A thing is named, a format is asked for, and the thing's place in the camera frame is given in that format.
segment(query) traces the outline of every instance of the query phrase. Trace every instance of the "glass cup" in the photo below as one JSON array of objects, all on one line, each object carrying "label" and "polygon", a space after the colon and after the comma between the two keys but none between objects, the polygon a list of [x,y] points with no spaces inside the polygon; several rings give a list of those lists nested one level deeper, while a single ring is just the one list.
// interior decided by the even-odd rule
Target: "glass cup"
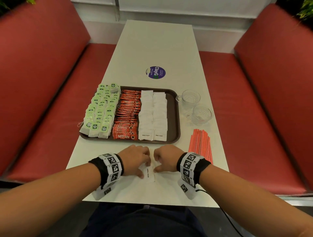
[{"label": "glass cup", "polygon": [[192,113],[187,115],[188,119],[191,119],[192,123],[196,126],[201,126],[211,120],[214,116],[213,110],[208,109],[203,104],[197,104]]},{"label": "glass cup", "polygon": [[199,103],[201,96],[193,90],[185,90],[182,95],[178,95],[176,100],[182,104],[184,110],[192,110]]}]

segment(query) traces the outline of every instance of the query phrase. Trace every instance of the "black wristband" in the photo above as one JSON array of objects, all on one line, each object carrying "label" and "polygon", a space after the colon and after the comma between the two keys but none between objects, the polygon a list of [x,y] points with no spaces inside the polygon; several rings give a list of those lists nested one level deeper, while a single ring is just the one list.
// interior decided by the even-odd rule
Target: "black wristband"
[{"label": "black wristband", "polygon": [[104,164],[103,160],[99,157],[94,158],[88,162],[94,164],[98,168],[98,170],[100,172],[100,176],[101,176],[100,186],[101,186],[101,188],[103,188],[103,186],[106,184],[106,181],[107,181],[108,176],[109,176],[106,165]]},{"label": "black wristband", "polygon": [[193,180],[195,184],[199,183],[201,172],[204,171],[205,168],[207,168],[210,164],[211,162],[207,161],[206,159],[201,159],[198,161],[198,163],[196,164],[195,170],[193,172],[194,173]]},{"label": "black wristband", "polygon": [[180,172],[180,163],[182,162],[182,159],[184,158],[184,156],[187,154],[187,152],[185,152],[184,154],[182,154],[179,158],[179,160],[177,161],[177,165],[176,165],[176,169],[178,172]]},{"label": "black wristband", "polygon": [[115,154],[117,156],[117,158],[120,160],[121,166],[122,166],[122,173],[121,176],[124,174],[124,165],[123,165],[123,161],[121,159],[121,157],[118,154]]}]

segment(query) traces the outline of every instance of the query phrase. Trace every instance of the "seat backrest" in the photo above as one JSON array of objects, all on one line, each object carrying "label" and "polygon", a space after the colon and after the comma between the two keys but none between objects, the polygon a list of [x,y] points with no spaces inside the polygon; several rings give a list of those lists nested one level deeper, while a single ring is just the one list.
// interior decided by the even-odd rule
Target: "seat backrest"
[{"label": "seat backrest", "polygon": [[0,176],[89,40],[70,0],[24,3],[0,18]]},{"label": "seat backrest", "polygon": [[313,32],[270,4],[235,51],[313,190]]}]

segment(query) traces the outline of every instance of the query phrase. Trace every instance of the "hand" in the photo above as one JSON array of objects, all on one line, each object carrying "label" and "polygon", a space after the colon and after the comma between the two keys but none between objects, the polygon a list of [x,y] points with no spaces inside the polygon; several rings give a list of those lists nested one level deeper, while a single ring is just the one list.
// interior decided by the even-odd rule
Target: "hand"
[{"label": "hand", "polygon": [[155,149],[154,159],[159,161],[161,165],[155,167],[154,172],[176,172],[176,165],[182,154],[184,154],[184,151],[174,145],[165,145]]},{"label": "hand", "polygon": [[124,166],[123,176],[137,175],[143,179],[143,172],[138,169],[143,163],[151,165],[150,151],[148,147],[131,145],[118,153]]}]

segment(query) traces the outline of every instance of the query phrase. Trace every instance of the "black cable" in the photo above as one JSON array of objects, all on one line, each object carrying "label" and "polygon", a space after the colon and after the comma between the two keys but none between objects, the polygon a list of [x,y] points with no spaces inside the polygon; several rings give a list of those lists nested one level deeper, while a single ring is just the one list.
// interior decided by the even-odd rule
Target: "black cable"
[{"label": "black cable", "polygon": [[[206,191],[202,190],[202,189],[197,189],[196,192],[198,191],[202,191],[202,192],[205,192],[206,194],[208,194]],[[224,215],[226,216],[226,218],[228,219],[228,221],[231,223],[231,225],[233,226],[233,228],[237,231],[237,233],[241,236],[241,237],[244,237],[238,230],[237,228],[234,226],[234,224],[232,223],[232,221],[229,219],[228,215],[226,214],[226,212],[223,210],[223,208],[219,207],[222,212],[224,213]]]}]

